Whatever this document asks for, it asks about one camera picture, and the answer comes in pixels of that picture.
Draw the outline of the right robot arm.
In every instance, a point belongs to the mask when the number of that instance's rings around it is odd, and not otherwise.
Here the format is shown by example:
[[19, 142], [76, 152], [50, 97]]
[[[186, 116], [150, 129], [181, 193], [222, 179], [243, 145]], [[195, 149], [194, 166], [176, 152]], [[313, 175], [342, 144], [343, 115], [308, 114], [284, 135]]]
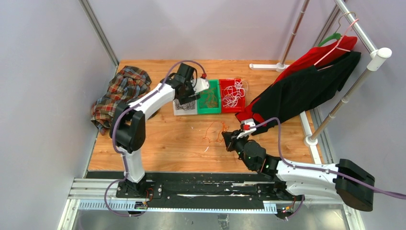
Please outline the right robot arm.
[[348, 159], [337, 164], [310, 164], [275, 157], [247, 136], [239, 138], [240, 130], [223, 131], [226, 150], [253, 172], [275, 182], [274, 194], [285, 200], [289, 196], [319, 196], [343, 201], [347, 206], [365, 212], [373, 210], [375, 177]]

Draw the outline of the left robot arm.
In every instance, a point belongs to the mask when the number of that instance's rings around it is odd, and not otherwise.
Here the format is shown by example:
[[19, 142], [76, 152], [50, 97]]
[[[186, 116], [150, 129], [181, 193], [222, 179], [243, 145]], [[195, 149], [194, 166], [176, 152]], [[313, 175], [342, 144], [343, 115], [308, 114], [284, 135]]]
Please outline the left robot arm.
[[124, 180], [130, 182], [128, 192], [135, 198], [143, 197], [147, 191], [147, 185], [141, 181], [145, 176], [141, 148], [146, 140], [147, 120], [167, 103], [177, 100], [187, 104], [209, 88], [205, 69], [197, 74], [192, 63], [175, 63], [152, 91], [132, 103], [120, 103], [115, 110], [110, 137], [123, 160]]

